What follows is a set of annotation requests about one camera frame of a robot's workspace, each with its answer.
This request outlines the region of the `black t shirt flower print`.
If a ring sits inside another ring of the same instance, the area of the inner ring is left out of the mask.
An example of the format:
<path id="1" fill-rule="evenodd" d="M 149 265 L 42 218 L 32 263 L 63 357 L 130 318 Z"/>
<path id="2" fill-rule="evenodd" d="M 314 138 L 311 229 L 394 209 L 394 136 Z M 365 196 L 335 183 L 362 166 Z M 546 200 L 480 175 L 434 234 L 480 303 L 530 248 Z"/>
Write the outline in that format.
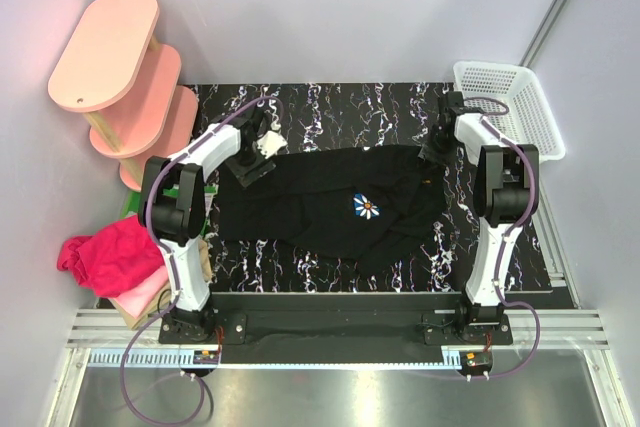
<path id="1" fill-rule="evenodd" d="M 219 170 L 219 235 L 275 240 L 353 260 L 370 277 L 417 251 L 446 210 L 445 168 L 420 147 L 386 145 L 278 155 L 248 187 Z"/>

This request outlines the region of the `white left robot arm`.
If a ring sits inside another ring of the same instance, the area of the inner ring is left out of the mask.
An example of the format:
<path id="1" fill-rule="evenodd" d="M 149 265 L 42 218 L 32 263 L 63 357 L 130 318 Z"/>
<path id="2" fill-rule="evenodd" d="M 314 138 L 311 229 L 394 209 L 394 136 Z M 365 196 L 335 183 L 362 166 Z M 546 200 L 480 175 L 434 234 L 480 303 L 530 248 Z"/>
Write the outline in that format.
<path id="1" fill-rule="evenodd" d="M 228 162 L 244 187 L 275 168 L 272 158 L 286 139 L 253 126 L 210 125 L 196 140 L 167 156 L 147 159 L 140 191 L 139 223 L 164 259 L 175 309 L 187 312 L 181 331 L 196 343 L 215 333 L 216 319 L 203 309 L 210 291 L 204 280 L 199 239 L 206 221 L 205 184 Z"/>

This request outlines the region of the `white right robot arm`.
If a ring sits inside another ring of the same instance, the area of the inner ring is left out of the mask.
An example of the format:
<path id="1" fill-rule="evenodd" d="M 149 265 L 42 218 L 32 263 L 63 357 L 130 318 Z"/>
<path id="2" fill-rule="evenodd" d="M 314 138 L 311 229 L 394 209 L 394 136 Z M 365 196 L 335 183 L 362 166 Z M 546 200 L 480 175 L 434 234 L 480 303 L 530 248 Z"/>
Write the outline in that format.
<path id="1" fill-rule="evenodd" d="M 480 236 L 464 294 L 473 308 L 504 304 L 516 241 L 539 202 L 539 150 L 502 134 L 483 114 L 441 114 L 421 157 L 446 165 L 461 145 L 476 166 L 473 210 Z"/>

